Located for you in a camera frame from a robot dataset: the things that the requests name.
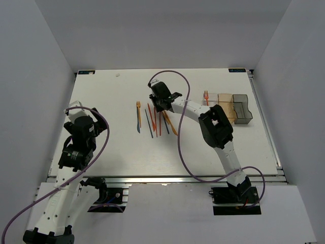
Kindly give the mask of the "small yellow plastic fork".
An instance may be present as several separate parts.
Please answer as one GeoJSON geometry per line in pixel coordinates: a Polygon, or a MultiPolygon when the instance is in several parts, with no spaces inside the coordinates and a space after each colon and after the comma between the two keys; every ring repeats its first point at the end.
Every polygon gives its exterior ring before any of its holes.
{"type": "Polygon", "coordinates": [[[141,112],[140,112],[141,103],[140,103],[140,101],[136,101],[136,107],[137,107],[137,111],[138,111],[139,128],[141,128],[141,112]]]}

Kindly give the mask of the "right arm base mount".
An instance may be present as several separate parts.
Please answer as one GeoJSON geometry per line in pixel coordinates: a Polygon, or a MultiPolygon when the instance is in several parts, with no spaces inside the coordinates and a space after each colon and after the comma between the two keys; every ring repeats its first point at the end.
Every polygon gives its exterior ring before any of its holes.
{"type": "Polygon", "coordinates": [[[256,187],[251,187],[242,197],[237,197],[229,188],[214,187],[209,191],[213,202],[215,216],[261,215],[261,207],[257,203],[259,197],[256,187]]]}

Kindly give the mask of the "yellow plastic knife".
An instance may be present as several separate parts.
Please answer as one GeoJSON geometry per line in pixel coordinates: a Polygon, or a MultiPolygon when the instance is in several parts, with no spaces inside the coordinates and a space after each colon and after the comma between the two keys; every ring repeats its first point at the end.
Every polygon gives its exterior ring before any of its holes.
{"type": "Polygon", "coordinates": [[[167,112],[164,110],[163,113],[164,113],[165,119],[167,120],[167,123],[171,126],[171,129],[172,129],[173,133],[177,136],[178,133],[177,133],[175,127],[173,126],[173,124],[172,124],[172,122],[171,122],[171,120],[170,120],[167,112]]]}

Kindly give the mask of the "red-orange plastic knife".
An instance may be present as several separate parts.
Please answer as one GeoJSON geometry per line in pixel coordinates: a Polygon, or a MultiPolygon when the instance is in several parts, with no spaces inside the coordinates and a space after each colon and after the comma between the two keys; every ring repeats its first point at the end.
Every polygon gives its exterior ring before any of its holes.
{"type": "Polygon", "coordinates": [[[155,122],[154,122],[154,119],[153,119],[153,116],[152,116],[151,107],[150,107],[149,103],[147,103],[147,107],[148,107],[148,111],[149,111],[149,114],[150,114],[152,128],[155,131],[156,130],[156,125],[155,125],[155,122]]]}

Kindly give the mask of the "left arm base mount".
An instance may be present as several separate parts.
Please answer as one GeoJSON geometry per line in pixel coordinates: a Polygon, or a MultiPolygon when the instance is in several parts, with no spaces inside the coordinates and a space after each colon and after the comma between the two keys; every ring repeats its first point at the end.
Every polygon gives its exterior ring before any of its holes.
{"type": "Polygon", "coordinates": [[[126,208],[128,189],[123,187],[109,187],[104,178],[90,177],[80,181],[81,195],[84,187],[94,189],[99,195],[88,212],[123,212],[126,208]]]}

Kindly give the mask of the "teal plastic knife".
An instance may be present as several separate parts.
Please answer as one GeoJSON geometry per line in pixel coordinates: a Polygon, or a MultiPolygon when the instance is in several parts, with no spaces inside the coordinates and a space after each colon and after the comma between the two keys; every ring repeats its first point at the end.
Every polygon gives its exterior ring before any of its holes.
{"type": "Polygon", "coordinates": [[[140,114],[139,109],[137,108],[137,132],[140,134],[140,114]]]}

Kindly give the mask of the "red-orange plastic fork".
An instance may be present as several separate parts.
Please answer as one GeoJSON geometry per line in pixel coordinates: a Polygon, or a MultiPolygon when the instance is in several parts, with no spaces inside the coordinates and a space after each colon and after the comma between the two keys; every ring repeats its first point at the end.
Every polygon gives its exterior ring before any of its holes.
{"type": "Polygon", "coordinates": [[[207,90],[204,91],[204,100],[206,102],[206,105],[209,105],[209,93],[207,90]]]}

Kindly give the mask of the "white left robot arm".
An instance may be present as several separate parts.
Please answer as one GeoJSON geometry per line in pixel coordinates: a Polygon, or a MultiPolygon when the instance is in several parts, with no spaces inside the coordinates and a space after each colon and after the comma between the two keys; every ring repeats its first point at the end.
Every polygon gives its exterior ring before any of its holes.
{"type": "Polygon", "coordinates": [[[63,127],[69,137],[59,158],[54,190],[35,227],[25,231],[24,243],[74,243],[72,231],[79,214],[107,198],[104,179],[83,181],[82,177],[97,159],[93,155],[96,138],[109,130],[108,123],[96,108],[84,107],[79,101],[72,102],[64,112],[69,120],[63,127]]]}

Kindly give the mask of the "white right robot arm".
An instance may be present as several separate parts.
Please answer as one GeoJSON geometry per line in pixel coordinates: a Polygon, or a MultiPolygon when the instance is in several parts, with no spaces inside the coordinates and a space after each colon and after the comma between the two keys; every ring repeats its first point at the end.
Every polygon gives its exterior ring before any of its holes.
{"type": "Polygon", "coordinates": [[[162,81],[148,86],[152,91],[149,98],[158,112],[171,111],[181,115],[180,122],[186,116],[199,123],[204,141],[215,150],[226,173],[230,198],[237,203],[246,199],[251,182],[241,170],[233,144],[234,130],[223,108],[204,106],[181,93],[171,93],[162,81]]]}

